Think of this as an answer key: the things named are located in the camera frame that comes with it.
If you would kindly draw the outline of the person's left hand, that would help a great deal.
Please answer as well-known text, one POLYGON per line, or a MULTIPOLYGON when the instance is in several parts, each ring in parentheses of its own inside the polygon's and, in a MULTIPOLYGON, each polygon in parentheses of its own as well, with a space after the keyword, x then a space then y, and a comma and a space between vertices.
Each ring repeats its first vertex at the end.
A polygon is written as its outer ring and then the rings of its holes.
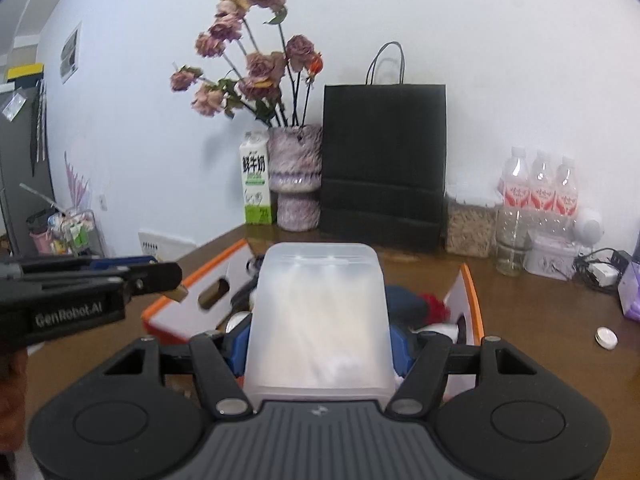
POLYGON ((22 349, 9 357, 8 374, 1 381, 2 452, 15 452, 26 432, 26 389, 28 353, 22 349))

